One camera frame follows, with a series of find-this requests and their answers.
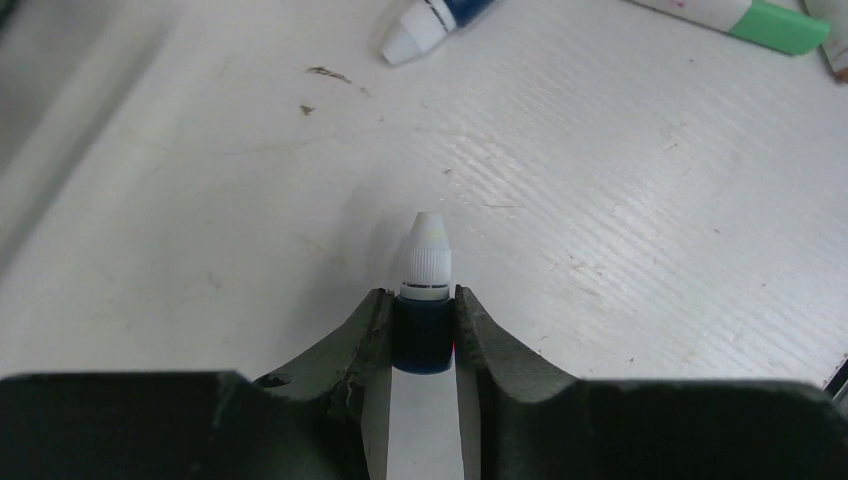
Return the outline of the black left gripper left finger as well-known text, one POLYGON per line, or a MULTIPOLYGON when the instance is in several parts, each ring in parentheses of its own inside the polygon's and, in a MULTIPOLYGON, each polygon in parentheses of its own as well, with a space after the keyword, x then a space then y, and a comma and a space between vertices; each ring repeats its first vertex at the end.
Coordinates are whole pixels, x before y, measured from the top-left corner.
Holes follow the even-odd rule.
POLYGON ((234 371, 32 373, 1 383, 5 479, 382 479, 389 291, 256 380, 234 371))

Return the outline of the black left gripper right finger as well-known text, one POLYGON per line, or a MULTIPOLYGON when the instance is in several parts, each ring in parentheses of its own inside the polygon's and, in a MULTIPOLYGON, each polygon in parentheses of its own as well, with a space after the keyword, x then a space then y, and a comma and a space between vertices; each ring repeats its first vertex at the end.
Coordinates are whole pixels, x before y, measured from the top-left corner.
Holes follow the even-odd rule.
POLYGON ((843 479, 847 419, 773 380, 582 379, 455 291, 468 479, 843 479))

